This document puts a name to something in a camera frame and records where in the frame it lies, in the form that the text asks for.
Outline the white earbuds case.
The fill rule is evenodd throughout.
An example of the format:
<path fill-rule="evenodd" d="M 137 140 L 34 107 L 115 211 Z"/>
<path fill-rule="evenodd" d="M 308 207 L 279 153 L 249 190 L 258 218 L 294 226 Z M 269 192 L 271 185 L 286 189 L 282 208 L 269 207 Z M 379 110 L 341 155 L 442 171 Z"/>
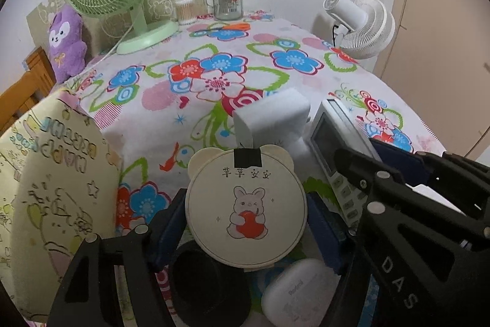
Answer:
<path fill-rule="evenodd" d="M 262 312 L 275 326 L 319 326 L 339 280 L 321 260 L 296 261 L 264 290 Z"/>

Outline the white remote control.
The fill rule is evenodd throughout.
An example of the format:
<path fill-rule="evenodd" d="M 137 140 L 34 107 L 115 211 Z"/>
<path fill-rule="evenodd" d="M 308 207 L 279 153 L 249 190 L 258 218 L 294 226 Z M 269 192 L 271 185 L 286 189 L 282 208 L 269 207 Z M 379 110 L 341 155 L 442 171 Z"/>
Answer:
<path fill-rule="evenodd" d="M 346 174 L 354 156 L 379 161 L 378 153 L 350 118 L 348 109 L 336 98 L 327 98 L 320 103 L 311 125 L 309 142 L 340 204 L 346 225 L 355 229 L 366 202 L 367 184 Z"/>

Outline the round bear mirror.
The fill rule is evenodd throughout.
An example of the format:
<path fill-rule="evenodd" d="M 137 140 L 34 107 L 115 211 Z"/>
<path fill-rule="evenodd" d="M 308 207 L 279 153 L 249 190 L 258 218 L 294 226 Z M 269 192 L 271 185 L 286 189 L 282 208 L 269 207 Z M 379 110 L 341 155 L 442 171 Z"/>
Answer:
<path fill-rule="evenodd" d="M 215 260 L 240 269 L 288 255 L 307 224 L 307 199 L 286 149 L 199 150 L 188 165 L 189 230 Z"/>

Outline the black round stand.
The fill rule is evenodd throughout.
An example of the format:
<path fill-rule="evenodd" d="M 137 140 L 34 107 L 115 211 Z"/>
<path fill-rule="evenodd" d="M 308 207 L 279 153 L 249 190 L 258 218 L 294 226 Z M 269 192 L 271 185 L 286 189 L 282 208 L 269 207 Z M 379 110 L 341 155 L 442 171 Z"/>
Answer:
<path fill-rule="evenodd" d="M 175 312 L 188 326 L 237 327 L 249 316 L 246 272 L 215 260 L 195 241 L 176 250 L 168 276 Z"/>

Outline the white charger adapter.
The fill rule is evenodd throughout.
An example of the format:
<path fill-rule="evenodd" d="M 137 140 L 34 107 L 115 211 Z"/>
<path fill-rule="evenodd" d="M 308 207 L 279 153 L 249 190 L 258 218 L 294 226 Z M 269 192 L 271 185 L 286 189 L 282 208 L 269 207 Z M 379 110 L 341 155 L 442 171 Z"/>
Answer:
<path fill-rule="evenodd" d="M 294 88 L 235 109 L 232 117 L 237 146 L 246 149 L 266 144 L 287 147 L 302 136 L 310 111 L 310 101 Z"/>

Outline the beige door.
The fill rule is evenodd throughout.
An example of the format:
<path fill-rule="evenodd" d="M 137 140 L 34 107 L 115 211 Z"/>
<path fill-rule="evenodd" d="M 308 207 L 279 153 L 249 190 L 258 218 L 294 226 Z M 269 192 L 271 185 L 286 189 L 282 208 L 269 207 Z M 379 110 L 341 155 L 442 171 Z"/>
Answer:
<path fill-rule="evenodd" d="M 472 159 L 489 147 L 489 0 L 394 0 L 396 33 L 375 74 L 443 146 Z"/>

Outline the yellow cartoon storage box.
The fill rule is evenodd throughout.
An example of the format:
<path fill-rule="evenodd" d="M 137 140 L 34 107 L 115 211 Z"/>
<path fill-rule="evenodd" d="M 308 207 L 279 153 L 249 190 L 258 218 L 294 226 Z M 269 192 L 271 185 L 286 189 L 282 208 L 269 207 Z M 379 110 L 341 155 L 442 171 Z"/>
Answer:
<path fill-rule="evenodd" d="M 1 137 L 1 283 L 21 315 L 47 321 L 80 244 L 115 234 L 120 156 L 60 89 Z"/>

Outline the white standing fan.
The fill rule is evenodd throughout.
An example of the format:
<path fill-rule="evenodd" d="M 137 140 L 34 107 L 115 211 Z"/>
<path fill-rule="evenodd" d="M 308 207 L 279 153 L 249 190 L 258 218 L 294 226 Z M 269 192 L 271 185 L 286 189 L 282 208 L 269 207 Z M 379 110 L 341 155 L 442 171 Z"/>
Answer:
<path fill-rule="evenodd" d="M 380 0 L 324 0 L 311 32 L 372 72 L 395 34 L 395 20 Z"/>

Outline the floral tablecloth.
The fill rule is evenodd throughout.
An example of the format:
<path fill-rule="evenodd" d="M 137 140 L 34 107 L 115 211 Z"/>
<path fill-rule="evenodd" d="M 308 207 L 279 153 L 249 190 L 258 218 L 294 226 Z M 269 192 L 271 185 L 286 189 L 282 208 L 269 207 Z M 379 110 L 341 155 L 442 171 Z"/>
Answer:
<path fill-rule="evenodd" d="M 169 206 L 200 149 L 236 146 L 235 109 L 285 89 L 298 90 L 312 111 L 336 97 L 373 139 L 411 153 L 444 151 L 399 95 L 327 41 L 261 11 L 242 20 L 246 32 L 208 30 L 238 22 L 203 17 L 147 50 L 97 57 L 67 81 L 122 159 L 117 235 Z"/>

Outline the wooden bed headboard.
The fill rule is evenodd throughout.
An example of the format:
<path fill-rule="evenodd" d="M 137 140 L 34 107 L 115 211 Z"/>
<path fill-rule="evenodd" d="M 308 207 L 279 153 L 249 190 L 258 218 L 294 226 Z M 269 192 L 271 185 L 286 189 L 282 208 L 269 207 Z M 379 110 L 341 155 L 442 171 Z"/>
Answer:
<path fill-rule="evenodd" d="M 50 94 L 56 83 L 47 53 L 38 47 L 27 57 L 27 71 L 1 94 L 1 134 L 23 114 Z"/>

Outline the purple plush toy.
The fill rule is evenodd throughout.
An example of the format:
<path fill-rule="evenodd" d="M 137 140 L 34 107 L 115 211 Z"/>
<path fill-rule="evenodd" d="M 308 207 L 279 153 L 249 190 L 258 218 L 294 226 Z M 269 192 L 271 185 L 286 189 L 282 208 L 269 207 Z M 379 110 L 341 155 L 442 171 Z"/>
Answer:
<path fill-rule="evenodd" d="M 83 20 L 69 4 L 56 13 L 49 28 L 48 57 L 56 83 L 61 84 L 85 68 L 87 44 L 82 40 Z"/>

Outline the cotton swab container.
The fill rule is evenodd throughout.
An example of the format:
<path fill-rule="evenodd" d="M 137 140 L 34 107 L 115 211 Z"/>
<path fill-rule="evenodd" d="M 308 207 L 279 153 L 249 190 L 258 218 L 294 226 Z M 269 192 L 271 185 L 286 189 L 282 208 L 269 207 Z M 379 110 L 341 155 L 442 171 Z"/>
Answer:
<path fill-rule="evenodd" d="M 175 12 L 177 20 L 181 26 L 189 25 L 197 20 L 195 13 L 195 0 L 176 0 Z"/>

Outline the orange handled scissors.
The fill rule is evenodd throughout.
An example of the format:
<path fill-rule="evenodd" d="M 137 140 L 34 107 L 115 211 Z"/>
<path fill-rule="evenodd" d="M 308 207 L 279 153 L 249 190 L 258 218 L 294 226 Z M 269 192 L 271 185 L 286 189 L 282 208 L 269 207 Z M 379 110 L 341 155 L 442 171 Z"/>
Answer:
<path fill-rule="evenodd" d="M 209 31 L 223 31 L 223 30 L 229 30 L 229 31 L 240 31 L 240 32 L 246 32 L 251 28 L 249 23 L 246 22 L 238 22 L 234 24 L 227 24 L 227 25 L 222 25 L 218 27 L 217 25 L 210 25 L 208 27 Z"/>

